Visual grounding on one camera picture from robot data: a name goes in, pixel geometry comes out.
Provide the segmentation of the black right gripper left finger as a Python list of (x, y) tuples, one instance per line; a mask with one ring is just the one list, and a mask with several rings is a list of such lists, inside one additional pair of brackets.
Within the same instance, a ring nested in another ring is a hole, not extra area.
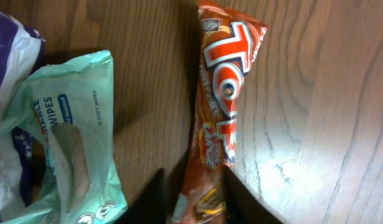
[(138, 198), (115, 224), (165, 224), (165, 190), (164, 169), (158, 169)]

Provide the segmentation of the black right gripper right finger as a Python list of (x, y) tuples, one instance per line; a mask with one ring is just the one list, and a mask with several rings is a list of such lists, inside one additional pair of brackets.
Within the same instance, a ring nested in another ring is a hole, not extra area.
[(282, 224), (228, 167), (224, 168), (224, 198), (228, 224)]

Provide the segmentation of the teal snack wrapper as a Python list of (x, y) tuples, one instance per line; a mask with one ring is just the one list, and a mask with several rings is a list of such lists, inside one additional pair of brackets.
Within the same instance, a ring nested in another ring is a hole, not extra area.
[[(9, 182), (14, 128), (42, 143), (45, 176), (23, 206)], [(127, 210), (113, 160), (113, 57), (108, 50), (26, 78), (0, 117), (2, 223), (114, 223)]]

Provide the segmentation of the red orange chocolate bar wrapper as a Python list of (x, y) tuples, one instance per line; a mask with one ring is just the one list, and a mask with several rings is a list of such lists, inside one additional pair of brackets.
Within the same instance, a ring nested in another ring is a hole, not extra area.
[(201, 1), (201, 51), (192, 141), (172, 223), (225, 223), (223, 169), (236, 148), (236, 101), (268, 27), (231, 8)]

